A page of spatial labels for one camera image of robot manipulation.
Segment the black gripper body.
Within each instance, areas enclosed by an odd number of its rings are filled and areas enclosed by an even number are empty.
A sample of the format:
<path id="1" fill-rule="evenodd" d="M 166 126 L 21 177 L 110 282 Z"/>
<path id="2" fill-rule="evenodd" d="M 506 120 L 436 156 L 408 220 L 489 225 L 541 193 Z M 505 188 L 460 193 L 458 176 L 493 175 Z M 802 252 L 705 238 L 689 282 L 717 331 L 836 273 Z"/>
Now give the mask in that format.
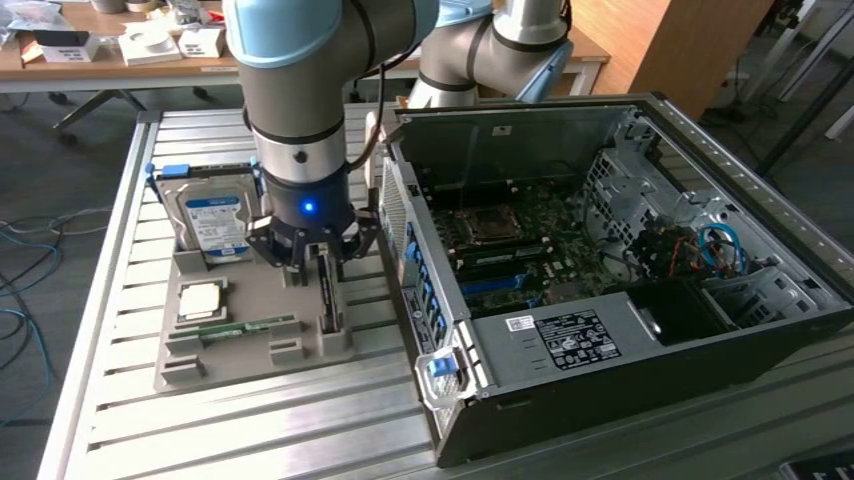
<path id="1" fill-rule="evenodd" d="M 323 180 L 299 183 L 263 171 L 274 216 L 290 227 L 343 233 L 355 222 L 350 200 L 349 170 L 342 167 Z"/>

